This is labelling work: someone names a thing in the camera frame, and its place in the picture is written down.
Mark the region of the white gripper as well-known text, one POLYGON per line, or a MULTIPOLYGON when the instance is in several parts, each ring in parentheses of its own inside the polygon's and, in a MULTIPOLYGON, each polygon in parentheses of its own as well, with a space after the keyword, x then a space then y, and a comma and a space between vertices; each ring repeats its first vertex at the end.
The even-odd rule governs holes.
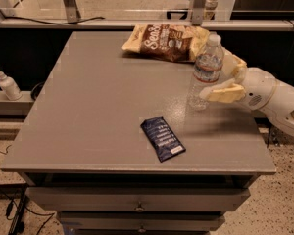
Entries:
POLYGON ((239 103, 250 110, 263 111, 276 89, 277 79, 259 68, 248 68, 247 63, 223 48, 222 72, 231 79, 205 87, 199 96, 209 102, 239 103))

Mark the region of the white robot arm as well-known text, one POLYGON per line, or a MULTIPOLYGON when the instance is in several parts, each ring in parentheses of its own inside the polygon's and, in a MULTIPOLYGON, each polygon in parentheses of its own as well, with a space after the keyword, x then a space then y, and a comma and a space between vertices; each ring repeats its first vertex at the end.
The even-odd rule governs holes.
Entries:
POLYGON ((263 113, 271 124, 294 137, 294 87, 224 49, 221 73, 226 81, 208 86, 200 97, 209 102, 237 102, 263 113))

